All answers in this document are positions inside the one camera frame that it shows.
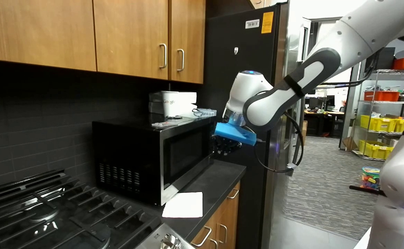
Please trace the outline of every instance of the stovetop knob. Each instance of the stovetop knob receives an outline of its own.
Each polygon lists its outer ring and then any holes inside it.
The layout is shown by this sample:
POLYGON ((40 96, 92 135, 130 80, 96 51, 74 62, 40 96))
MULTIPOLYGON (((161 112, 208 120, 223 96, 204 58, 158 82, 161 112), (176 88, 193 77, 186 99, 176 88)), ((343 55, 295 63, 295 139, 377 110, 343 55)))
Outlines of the stovetop knob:
POLYGON ((161 249, 182 249, 182 240, 173 233, 166 233, 162 239, 161 249))

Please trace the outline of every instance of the cabinet door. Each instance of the cabinet door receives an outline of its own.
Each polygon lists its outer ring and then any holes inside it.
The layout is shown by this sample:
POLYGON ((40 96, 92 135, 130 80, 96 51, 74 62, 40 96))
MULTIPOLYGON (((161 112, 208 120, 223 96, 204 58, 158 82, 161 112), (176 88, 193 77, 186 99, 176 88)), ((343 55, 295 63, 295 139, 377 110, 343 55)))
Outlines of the cabinet door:
POLYGON ((0 60, 96 70, 92 0, 0 0, 0 60))
POLYGON ((220 214, 217 219, 217 240, 219 247, 223 249, 235 249, 240 189, 241 183, 238 182, 220 206, 220 214))
POLYGON ((205 0, 170 1, 170 78, 202 82, 205 51, 205 0))
POLYGON ((97 69, 168 78, 168 0, 94 0, 97 69))
POLYGON ((266 6, 266 0, 249 0, 255 8, 263 8, 266 6))
POLYGON ((219 242, 216 240, 216 224, 217 224, 219 211, 216 211, 204 225, 204 228, 197 233, 197 236, 191 240, 191 244, 202 249, 219 247, 219 242))

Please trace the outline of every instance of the floor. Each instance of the floor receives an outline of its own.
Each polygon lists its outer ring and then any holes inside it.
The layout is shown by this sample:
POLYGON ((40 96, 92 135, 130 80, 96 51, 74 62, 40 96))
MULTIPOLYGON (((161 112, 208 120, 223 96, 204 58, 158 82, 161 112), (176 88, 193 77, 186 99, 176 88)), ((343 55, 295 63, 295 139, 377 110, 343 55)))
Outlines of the floor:
POLYGON ((287 217, 277 229, 281 239, 271 236, 269 249, 353 249, 359 242, 287 217))
POLYGON ((287 179, 270 249, 353 249, 371 226, 377 195, 349 189, 363 165, 381 167, 339 149, 338 138, 307 136, 302 164, 287 179))

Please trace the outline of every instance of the microwave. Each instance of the microwave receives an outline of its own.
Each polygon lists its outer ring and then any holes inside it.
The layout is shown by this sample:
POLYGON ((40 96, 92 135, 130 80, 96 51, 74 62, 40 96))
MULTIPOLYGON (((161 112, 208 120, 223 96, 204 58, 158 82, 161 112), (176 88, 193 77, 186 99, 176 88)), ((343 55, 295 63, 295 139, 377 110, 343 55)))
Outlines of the microwave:
POLYGON ((212 163, 215 117, 93 121, 97 185, 164 206, 212 163))

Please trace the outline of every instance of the white paper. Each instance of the white paper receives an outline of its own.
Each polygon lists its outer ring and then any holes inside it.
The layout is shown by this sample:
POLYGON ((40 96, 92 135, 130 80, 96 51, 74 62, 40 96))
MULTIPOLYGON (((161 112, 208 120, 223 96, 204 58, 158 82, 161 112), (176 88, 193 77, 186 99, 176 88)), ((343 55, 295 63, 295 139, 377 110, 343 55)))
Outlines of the white paper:
POLYGON ((162 217, 202 217, 202 192, 179 192, 162 211, 162 217))

